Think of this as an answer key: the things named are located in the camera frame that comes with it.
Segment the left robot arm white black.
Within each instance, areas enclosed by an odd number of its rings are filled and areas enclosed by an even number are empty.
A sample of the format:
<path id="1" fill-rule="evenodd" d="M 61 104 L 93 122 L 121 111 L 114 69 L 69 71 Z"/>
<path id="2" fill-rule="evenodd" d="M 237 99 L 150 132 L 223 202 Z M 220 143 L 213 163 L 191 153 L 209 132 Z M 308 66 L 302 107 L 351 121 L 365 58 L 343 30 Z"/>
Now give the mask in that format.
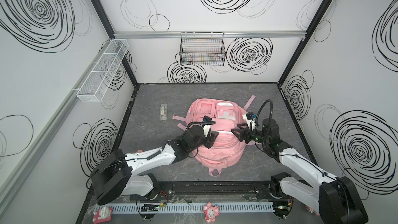
<path id="1" fill-rule="evenodd" d="M 195 123 L 159 148 L 136 153 L 113 151 L 89 176 L 97 204 L 106 205 L 120 196 L 154 198 L 160 187 L 149 170 L 180 162 L 200 147 L 212 148 L 218 135 L 210 125 Z"/>

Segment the clear plastic pen case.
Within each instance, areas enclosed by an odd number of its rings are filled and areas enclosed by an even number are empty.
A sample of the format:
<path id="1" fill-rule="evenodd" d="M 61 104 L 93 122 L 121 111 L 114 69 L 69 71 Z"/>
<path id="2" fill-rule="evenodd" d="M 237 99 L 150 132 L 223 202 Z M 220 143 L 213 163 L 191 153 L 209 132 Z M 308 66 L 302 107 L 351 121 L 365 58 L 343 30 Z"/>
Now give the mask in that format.
<path id="1" fill-rule="evenodd" d="M 167 104 L 161 104 L 160 106 L 160 120 L 162 122 L 167 121 Z"/>

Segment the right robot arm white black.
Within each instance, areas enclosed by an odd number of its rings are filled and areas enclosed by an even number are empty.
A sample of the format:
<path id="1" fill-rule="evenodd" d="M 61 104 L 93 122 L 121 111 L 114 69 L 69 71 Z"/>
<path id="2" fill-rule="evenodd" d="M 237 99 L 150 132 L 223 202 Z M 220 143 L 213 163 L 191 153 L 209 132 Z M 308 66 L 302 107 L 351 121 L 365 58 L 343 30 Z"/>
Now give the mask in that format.
<path id="1" fill-rule="evenodd" d="M 355 184 L 346 176 L 338 177 L 318 167 L 283 141 L 279 126 L 273 119 L 264 119 L 262 130 L 252 119 L 238 124 L 232 133 L 239 141 L 253 141 L 261 151 L 294 171 L 303 181 L 289 173 L 279 173 L 271 178 L 270 193 L 274 198 L 290 196 L 319 214 L 325 224 L 366 224 L 368 214 Z"/>

